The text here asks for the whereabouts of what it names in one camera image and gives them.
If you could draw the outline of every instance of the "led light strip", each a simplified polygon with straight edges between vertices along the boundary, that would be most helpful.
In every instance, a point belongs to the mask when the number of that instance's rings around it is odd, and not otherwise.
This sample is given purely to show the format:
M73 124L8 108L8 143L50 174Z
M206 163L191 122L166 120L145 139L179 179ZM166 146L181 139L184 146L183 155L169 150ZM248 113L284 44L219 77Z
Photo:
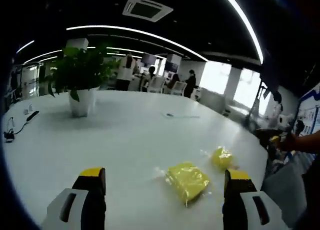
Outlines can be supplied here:
M26 48L28 45L32 44L33 42L34 42L34 40L33 40L33 41L30 41L28 44L25 44L24 46L22 46L22 47L16 52L16 54L18 54L22 49Z
M246 28L249 31L249 34L251 35L251 38L254 42L256 51L258 53L259 59L260 59L260 63L262 64L264 62L264 55L262 53L260 44L258 42L257 36L254 32L254 29L252 28L246 14L243 12L243 10L241 9L241 7L239 6L239 4L236 2L236 0L228 0L230 2L230 4L234 7L234 9L236 10L236 12L238 13L238 15L240 16L240 18L242 19L242 21L244 22Z
M87 47L87 49L94 49L95 47L94 46L89 46ZM133 50L133 49L123 49L123 48L115 48L115 47L107 47L107 49L115 49L115 50L123 50L123 51L129 51L129 52L136 52L136 53L140 53L140 54L143 54L144 52L143 51L138 51L138 50ZM159 55L155 55L153 54L155 57L158 57L160 59L166 59L162 56L159 56Z
M47 58L47 59L42 59L42 60L39 60L39 62L43 62L43 61L46 61L48 59L54 59L54 58L58 58L58 56L50 57L50 58Z
M144 53L144 52L142 52L142 51L132 50L132 49L122 49L122 48L113 48L113 47L107 47L107 49L115 49L115 50L131 51L131 52L136 52L136 53L140 53L140 54L143 54L143 53Z
M48 55L48 54L57 53L57 52L60 52L60 51L62 51L62 49L60 49L60 50L55 50L55 51L52 51L52 52L49 52L49 53L45 53L45 54L39 55L39 56L34 57L34 58L30 59L30 60L27 60L24 64L26 64L26 63L34 60L34 59L40 58L40 57L42 57L42 56L45 56L45 55Z
M166 38L163 38L161 36L158 36L158 35L155 35L155 34L151 34L151 33L148 33L148 32L145 32L145 31L142 31L142 30L137 30L137 29L131 29L131 28L126 28L126 27L120 27L120 26L113 26L113 25L83 25L83 26L75 26L75 27L70 27L70 28L67 28L66 30L72 30L72 29L83 29L83 28L111 28L111 29L122 29L122 30L127 30L127 31L132 31L132 32L136 32L136 33L140 33L140 34L145 34L145 35L149 35L151 37L154 37L154 38L157 38L157 39L161 39L163 41L166 41L170 44L173 44L175 46L178 46L196 56L198 56L199 58L203 59L204 61L208 62L209 60L204 58L202 55L194 52L193 50L181 45L181 44L178 44L172 40L169 40L169 39L166 39Z
M118 53L107 53L107 54L110 54L110 55L126 56L126 54L118 54ZM133 58L142 59L142 57L141 57L141 56L135 56L135 55L133 55L132 57L133 57Z

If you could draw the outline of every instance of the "person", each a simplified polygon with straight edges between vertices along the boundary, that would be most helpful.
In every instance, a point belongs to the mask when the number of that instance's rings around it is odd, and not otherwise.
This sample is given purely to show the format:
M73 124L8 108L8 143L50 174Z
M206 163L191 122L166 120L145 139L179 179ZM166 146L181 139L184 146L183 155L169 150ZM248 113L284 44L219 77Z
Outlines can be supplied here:
M286 139L277 146L283 151L300 151L316 154L316 158L307 172L302 175L306 196L306 211L298 220L294 230L320 229L318 213L320 207L319 174L320 174L320 131L298 137L289 134Z
M183 93L184 97L187 97L187 98L191 98L191 94L194 91L194 88L196 86L196 80L197 80L194 70L190 70L189 74L190 74L190 77L189 77L189 79L187 79L185 81L186 87L185 87L184 93Z
M170 94L172 88L174 87L174 85L175 85L175 83L176 83L177 81L180 81L179 76L178 76L178 74L174 74L173 77L172 77L172 79L169 81L169 83L166 84L166 87L165 87L165 89L163 90L163 92L164 92L165 94Z
M278 91L273 94L273 99L276 102L276 105L274 106L274 111L272 113L272 116L268 118L269 120L268 128L270 129L275 128L277 126L278 117L279 115L281 115L281 113L284 110L284 107L282 106L282 96Z
M147 87L148 84L150 83L150 81L152 80L152 78L155 77L155 72L156 68L154 66L151 66L149 68L149 74L142 80L141 86L142 86L142 92L147 92Z
M133 71L136 66L136 61L131 54L122 58L118 75L116 77L116 90L127 91L133 77Z

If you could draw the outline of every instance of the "cable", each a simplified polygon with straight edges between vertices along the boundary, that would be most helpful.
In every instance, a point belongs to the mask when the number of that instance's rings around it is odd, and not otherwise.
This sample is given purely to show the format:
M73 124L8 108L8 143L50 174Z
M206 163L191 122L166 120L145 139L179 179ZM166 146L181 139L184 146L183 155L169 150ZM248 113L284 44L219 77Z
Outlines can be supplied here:
M25 126L27 123L28 123L28 122L25 122L25 123L22 125L22 128L21 128L18 132L13 133L13 134L18 134L18 133L20 133L20 132L22 131L22 129L24 129L24 126Z
M4 138L6 139L7 142L12 142L15 139L15 135L17 135L18 133L20 133L22 131L22 129L24 129L25 125L35 116L39 113L39 111L35 111L32 115L30 115L29 117L27 117L26 122L23 124L23 126L21 127L21 129L18 132L14 132L14 127L15 127L15 123L14 123L14 118L10 117L7 124L6 124L6 132L3 133ZM12 128L9 129L9 122L12 122Z

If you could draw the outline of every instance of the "yellow sponge in plastic bag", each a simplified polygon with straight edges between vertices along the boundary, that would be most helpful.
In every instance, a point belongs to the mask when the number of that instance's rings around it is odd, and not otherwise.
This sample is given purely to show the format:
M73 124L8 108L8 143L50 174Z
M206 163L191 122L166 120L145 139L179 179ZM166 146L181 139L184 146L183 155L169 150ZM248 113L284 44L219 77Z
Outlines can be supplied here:
M228 169L233 164L234 157L231 152L223 147L218 148L212 155L211 161L222 170Z
M209 184L208 176L190 162L170 167L167 176L180 199L187 206Z
M273 136L271 139L270 139L271 142L275 143L275 144L278 144L280 141L281 141L281 137L280 136Z

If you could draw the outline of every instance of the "ceiling light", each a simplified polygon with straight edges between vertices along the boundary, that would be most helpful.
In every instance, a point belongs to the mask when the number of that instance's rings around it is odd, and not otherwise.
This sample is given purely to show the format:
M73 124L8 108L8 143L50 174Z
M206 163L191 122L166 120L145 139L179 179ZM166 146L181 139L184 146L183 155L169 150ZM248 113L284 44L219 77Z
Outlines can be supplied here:
M32 44L33 42L34 42L34 40L33 40L33 41L30 41L28 44L25 44L24 46L22 46L22 47L16 52L16 54L18 54L22 49L26 48L28 45Z
M45 56L45 55L48 55L48 54L52 54L52 53L56 53L56 52L60 52L60 51L62 51L62 49L60 49L60 50L55 50L55 51L52 51L52 52L49 52L49 53L45 53L45 54L39 55L39 56L34 57L34 58L30 59L30 60L27 60L24 64L26 64L26 63L34 60L34 59L40 58L40 57L42 57L42 56Z
M88 34L88 36L109 36L108 34Z
M230 2L230 4L235 8L236 12L238 13L238 15L241 17L242 21L244 22L246 28L249 31L249 34L251 35L251 38L254 42L256 51L258 53L259 59L261 64L264 62L264 55L262 53L261 47L259 45L257 36L254 32L254 29L252 28L246 14L243 12L243 10L241 9L241 7L238 5L238 3L236 2L236 0L228 0Z
M107 54L110 54L110 55L126 56L126 54L118 54L118 53L107 53ZM135 55L133 55L132 57L133 57L133 58L142 59L142 57L141 57L141 56L135 56Z
M140 53L140 54L144 54L143 51L138 51L138 50L133 50L133 49L123 49L123 48L115 48L115 47L107 47L107 49L114 49L114 50L123 50L123 51L129 51L129 52L136 52L136 53ZM155 55L153 54L155 57L158 57L158 58L161 58L161 59L166 59L162 56L158 56L158 55Z
M39 62L43 62L43 61L46 61L48 59L54 59L54 58L57 58L58 56L54 56L54 57L50 57L50 58L47 58L47 59L42 59L42 60L39 60Z
M173 44L175 46L178 46L196 56L198 56L199 58L203 59L204 61L208 62L209 60L204 58L202 55L194 52L193 50L181 45L181 44L178 44L172 40L169 40L169 39L166 39L166 38L163 38L161 36L158 36L158 35L155 35L155 34L151 34L151 33L148 33L148 32L145 32L145 31L142 31L142 30L137 30L137 29L132 29L132 28L126 28L126 27L120 27L120 26L113 26L113 25L83 25L83 26L75 26L75 27L70 27L70 28L67 28L67 30L72 30L72 29L83 29L83 28L111 28L111 29L122 29L122 30L127 30L127 31L132 31L132 32L136 32L136 33L140 33L140 34L145 34L145 35L149 35L151 37L154 37L154 38L157 38L157 39L160 39L160 40L163 40L163 41L166 41L170 44Z
M155 55L155 54L153 54L155 57L157 57L157 58L160 58L160 59L167 59L167 58L164 58L164 57L162 57L162 56L160 56L160 55Z
M128 37L128 36L122 36L122 35L110 34L110 36L112 36L112 37L120 37L120 38L126 38L126 39L134 39L134 40L138 40L138 39L136 39L136 38L131 38L131 37Z
M155 44L155 43L152 43L152 42L149 42L149 41L145 41L145 40L142 40L142 39L140 39L140 41L141 41L141 42L144 42L144 43L148 43L148 44L153 44L153 45L159 46L159 47L161 47L161 48L164 48L162 45Z
M124 50L124 51L136 52L136 53L140 53L140 54L144 53L142 51L132 50L132 49L122 49L122 48L113 48L113 47L107 47L107 49Z

